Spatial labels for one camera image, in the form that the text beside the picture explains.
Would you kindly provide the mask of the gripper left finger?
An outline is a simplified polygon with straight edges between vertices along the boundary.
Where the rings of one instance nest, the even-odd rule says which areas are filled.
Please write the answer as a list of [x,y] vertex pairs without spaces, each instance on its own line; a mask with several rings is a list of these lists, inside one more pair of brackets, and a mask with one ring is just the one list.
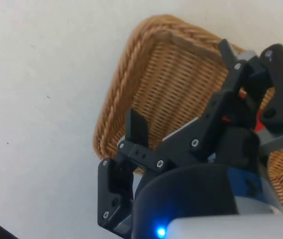
[[125,138],[113,158],[98,166],[98,225],[110,232],[131,232],[134,171],[158,176],[172,167],[169,158],[152,151],[146,119],[133,109],[126,112]]

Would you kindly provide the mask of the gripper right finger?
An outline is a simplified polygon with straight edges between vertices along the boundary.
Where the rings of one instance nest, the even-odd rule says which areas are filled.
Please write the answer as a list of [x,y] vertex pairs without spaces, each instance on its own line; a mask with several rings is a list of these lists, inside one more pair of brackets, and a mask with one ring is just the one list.
[[260,56],[239,55],[227,40],[218,48],[226,79],[198,120],[156,148],[171,160],[255,160],[283,148],[283,45]]

